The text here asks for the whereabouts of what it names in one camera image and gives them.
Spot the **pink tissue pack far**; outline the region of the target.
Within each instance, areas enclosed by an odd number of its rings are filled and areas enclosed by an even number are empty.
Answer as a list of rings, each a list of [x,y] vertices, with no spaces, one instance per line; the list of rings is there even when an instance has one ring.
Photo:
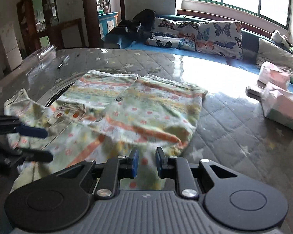
[[[287,90],[290,83],[290,75],[271,62],[264,62],[260,67],[258,80],[263,83],[272,83]]]

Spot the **flat book under tissues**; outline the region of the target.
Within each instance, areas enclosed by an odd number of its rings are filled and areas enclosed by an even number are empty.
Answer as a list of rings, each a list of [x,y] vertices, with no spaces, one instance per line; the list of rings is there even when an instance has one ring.
[[[260,99],[263,91],[264,91],[263,87],[259,87],[255,85],[250,85],[246,87],[247,96],[254,99]]]

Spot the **floral children's jacket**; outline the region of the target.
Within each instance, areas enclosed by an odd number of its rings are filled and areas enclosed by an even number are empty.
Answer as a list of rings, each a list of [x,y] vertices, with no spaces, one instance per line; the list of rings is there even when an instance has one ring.
[[[12,148],[49,151],[53,161],[20,167],[13,189],[85,160],[104,163],[139,152],[138,174],[121,181],[122,189],[160,190],[155,149],[178,156],[197,128],[206,90],[155,75],[110,74],[90,70],[50,107],[19,90],[4,103],[4,114],[28,126],[45,128],[48,137],[8,136]]]

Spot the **pink tissue pack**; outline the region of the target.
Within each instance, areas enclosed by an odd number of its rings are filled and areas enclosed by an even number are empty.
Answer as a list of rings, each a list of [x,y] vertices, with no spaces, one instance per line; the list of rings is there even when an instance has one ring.
[[[258,80],[263,83],[272,83],[287,90],[290,83],[290,75],[271,62],[264,62],[260,67]]]
[[[261,94],[264,116],[293,130],[293,93],[270,82]]]

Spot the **black round induction cooktop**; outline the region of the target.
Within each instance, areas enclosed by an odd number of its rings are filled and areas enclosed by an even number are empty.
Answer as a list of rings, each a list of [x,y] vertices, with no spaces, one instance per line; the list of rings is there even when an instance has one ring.
[[[73,84],[65,86],[63,89],[58,90],[45,104],[46,107],[50,107],[59,97],[61,97]]]

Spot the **large butterfly pillow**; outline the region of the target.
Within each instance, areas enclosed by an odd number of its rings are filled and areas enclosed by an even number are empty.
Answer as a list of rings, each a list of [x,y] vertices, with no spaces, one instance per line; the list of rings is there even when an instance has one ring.
[[[242,25],[239,21],[199,23],[196,51],[242,60]]]

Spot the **clear plastic clamshell box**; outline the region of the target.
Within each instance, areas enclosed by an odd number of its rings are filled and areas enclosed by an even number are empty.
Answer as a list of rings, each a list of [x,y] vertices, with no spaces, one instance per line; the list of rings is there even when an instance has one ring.
[[[44,70],[56,58],[56,46],[49,45],[36,50],[21,62],[26,67],[26,76],[34,76]]]

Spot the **white plush toy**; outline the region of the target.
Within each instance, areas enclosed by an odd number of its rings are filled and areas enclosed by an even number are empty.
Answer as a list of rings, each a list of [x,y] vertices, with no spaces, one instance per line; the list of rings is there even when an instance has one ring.
[[[274,30],[272,32],[271,40],[287,49],[289,49],[290,47],[290,43],[287,39],[287,36],[281,35],[278,30]]]

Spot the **white refrigerator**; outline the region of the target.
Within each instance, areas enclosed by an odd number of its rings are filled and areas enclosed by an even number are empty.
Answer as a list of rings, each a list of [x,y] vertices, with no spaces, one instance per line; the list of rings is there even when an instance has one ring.
[[[8,68],[13,71],[21,64],[22,57],[12,22],[0,28],[0,37],[8,60]]]

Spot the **butterfly pillow lower left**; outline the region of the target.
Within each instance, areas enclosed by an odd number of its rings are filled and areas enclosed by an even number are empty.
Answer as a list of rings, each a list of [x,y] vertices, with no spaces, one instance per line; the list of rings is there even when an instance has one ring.
[[[175,48],[187,51],[195,51],[196,49],[195,42],[191,39],[161,32],[152,33],[151,37],[146,39],[145,44],[154,47]]]

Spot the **dark wooden side table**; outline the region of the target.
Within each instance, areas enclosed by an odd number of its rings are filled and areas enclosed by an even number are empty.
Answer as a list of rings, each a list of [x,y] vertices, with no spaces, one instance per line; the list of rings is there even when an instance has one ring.
[[[81,18],[51,27],[48,34],[50,44],[58,49],[85,48]]]

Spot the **blue sofa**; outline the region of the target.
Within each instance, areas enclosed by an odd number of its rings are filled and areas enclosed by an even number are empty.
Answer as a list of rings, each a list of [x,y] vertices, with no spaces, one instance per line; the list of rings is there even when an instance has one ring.
[[[239,21],[201,22],[180,16],[156,17],[154,11],[143,11],[113,27],[103,37],[103,46],[210,58],[255,74],[268,61],[293,78],[293,52],[244,30]]]

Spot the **black clothes pile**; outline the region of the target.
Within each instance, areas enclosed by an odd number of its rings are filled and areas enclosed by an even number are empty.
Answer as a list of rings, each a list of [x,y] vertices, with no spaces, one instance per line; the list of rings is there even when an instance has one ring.
[[[125,49],[133,42],[144,42],[151,38],[156,13],[145,9],[138,13],[133,20],[123,20],[103,38],[105,49]]]

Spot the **quilted grey star tablecloth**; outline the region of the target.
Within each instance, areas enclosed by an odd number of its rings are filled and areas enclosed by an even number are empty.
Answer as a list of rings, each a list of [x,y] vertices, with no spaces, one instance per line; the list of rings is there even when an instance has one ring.
[[[69,55],[61,69],[57,66]],[[266,182],[283,192],[289,213],[282,227],[293,233],[293,130],[267,119],[258,100],[246,95],[257,75],[212,59],[122,49],[67,49],[44,70],[26,76],[20,66],[0,81],[0,112],[19,90],[33,101],[46,102],[90,70],[110,74],[155,75],[206,90],[197,128],[180,156],[213,161]]]

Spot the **butterfly pillow upper left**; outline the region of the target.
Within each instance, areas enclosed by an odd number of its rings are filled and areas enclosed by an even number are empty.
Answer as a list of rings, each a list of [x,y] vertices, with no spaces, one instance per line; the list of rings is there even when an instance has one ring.
[[[152,32],[163,33],[165,36],[196,39],[199,23],[191,21],[173,21],[164,18],[155,18]]]

